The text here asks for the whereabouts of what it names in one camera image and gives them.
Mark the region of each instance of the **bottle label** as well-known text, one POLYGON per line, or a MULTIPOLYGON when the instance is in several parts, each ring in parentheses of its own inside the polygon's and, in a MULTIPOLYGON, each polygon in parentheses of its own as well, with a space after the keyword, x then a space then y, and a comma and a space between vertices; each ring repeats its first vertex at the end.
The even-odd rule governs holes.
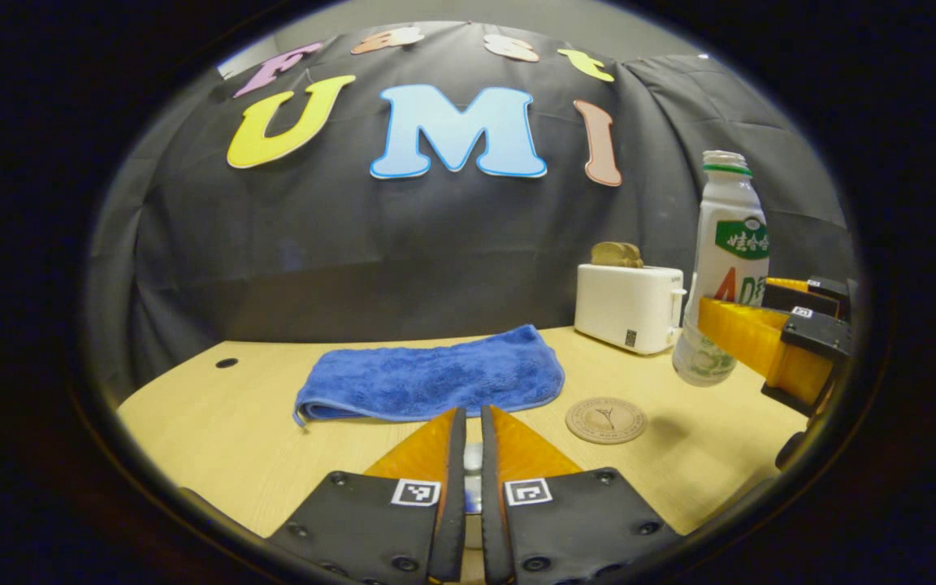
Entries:
POLYGON ((713 243, 743 260, 761 260, 770 255, 768 227, 758 218, 742 222, 717 222, 713 243))

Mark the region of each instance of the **blue towel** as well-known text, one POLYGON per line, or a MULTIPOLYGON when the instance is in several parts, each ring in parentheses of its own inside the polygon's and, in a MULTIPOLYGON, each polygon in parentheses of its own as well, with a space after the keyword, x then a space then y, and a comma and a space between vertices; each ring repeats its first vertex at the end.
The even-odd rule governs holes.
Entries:
POLYGON ((565 380, 532 325, 448 348, 337 349, 320 357, 298 390, 294 421, 428 421, 458 406, 479 416, 486 404, 513 412, 551 402, 565 380))

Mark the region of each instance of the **white bottle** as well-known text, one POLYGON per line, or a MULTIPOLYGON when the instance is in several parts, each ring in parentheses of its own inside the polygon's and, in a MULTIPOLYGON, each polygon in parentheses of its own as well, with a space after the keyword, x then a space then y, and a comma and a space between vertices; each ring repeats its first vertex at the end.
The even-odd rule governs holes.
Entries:
POLYGON ((684 331, 672 360, 682 380, 713 386, 735 369, 735 358, 699 333, 698 299, 759 306, 765 297, 770 247, 765 212, 743 155, 711 149, 703 153, 703 171, 707 182, 699 204, 695 273, 684 307, 684 331))

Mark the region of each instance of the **cork coaster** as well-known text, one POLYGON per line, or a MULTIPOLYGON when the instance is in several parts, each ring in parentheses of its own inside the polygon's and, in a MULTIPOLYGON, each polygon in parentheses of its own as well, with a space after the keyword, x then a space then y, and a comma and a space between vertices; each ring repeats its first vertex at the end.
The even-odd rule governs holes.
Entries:
POLYGON ((594 397, 569 408, 565 425, 575 436, 597 444, 619 444, 645 431, 644 412, 614 397, 594 397))

